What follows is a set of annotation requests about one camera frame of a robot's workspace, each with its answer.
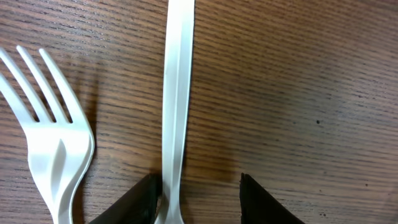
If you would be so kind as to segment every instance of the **fork handle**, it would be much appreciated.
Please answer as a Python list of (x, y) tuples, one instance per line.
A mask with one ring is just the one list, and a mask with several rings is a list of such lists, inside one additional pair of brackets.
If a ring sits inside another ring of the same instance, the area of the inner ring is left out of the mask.
[(162, 203), (169, 204), (167, 217), (175, 218), (181, 217), (180, 179), (187, 129), (194, 10), (194, 0), (170, 0), (167, 13), (162, 116), (163, 200), (166, 202)]

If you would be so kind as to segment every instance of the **fork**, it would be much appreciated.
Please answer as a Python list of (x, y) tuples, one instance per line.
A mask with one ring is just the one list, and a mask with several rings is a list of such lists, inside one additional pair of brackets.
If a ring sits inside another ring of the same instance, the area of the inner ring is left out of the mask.
[(0, 58), (21, 86), (39, 121), (33, 119), (20, 96), (2, 73), (0, 91), (25, 132), (29, 169), (50, 210), (53, 222), (70, 224), (73, 223), (73, 196), (93, 156), (93, 132), (76, 95), (50, 55), (44, 49), (39, 50), (60, 90), (72, 122), (67, 120), (60, 102), (33, 58), (21, 46), (17, 46), (17, 51), (39, 84), (55, 122), (24, 74), (3, 48), (0, 48)]
[(162, 204), (155, 224), (184, 224), (180, 183), (187, 130), (195, 0), (169, 0), (162, 115)]

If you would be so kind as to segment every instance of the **table surface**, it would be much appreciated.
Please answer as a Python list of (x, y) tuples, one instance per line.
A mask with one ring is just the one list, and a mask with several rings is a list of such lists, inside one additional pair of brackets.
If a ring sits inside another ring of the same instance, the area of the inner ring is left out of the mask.
[[(15, 46), (50, 78), (46, 48), (96, 134), (75, 223), (161, 170), (166, 16), (166, 0), (0, 0), (0, 45), (36, 90)], [(396, 2), (197, 0), (194, 39), (185, 223), (240, 223), (242, 172), (305, 223), (398, 221)], [(51, 223), (2, 95), (0, 127), (0, 222)]]

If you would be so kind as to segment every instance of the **white plastic fork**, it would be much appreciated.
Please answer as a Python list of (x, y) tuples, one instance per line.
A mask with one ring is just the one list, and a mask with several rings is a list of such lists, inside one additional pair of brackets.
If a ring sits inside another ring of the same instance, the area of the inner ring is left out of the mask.
[(17, 50), (37, 80), (56, 122), (50, 119), (42, 100), (24, 74), (0, 48), (0, 58), (20, 84), (39, 121), (35, 121), (19, 95), (0, 73), (0, 91), (25, 132), (29, 169), (47, 204), (55, 224), (71, 224), (76, 189), (87, 171), (94, 152), (94, 137), (87, 118), (67, 79), (44, 50), (39, 52), (48, 66), (68, 108), (72, 122), (65, 116), (51, 86), (25, 48)]
[(180, 183), (187, 129), (195, 0), (169, 0), (163, 83), (163, 196), (155, 224), (184, 224)]

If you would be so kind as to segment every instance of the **brown wooden surface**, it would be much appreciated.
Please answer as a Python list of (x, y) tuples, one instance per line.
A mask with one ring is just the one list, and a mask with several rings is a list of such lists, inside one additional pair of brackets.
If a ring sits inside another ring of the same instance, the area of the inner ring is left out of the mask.
[[(166, 0), (0, 1), (0, 45), (32, 81), (15, 45), (43, 70), (46, 48), (96, 133), (75, 223), (161, 168), (166, 14)], [(185, 222), (240, 223), (245, 172), (305, 223), (396, 223), (397, 111), (394, 1), (197, 0)], [(3, 96), (0, 127), (0, 223), (51, 223)]]

